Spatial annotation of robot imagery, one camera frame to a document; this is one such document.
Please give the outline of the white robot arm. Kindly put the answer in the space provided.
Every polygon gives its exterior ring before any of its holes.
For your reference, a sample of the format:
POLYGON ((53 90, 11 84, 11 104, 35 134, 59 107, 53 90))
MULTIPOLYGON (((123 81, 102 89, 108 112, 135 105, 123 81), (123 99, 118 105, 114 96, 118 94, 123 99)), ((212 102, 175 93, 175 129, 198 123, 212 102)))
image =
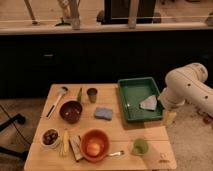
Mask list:
POLYGON ((166 110, 191 102, 204 114, 203 122, 213 128, 213 88, 205 84, 207 78, 208 71, 200 63, 173 69, 166 74, 166 87, 158 99, 166 110))

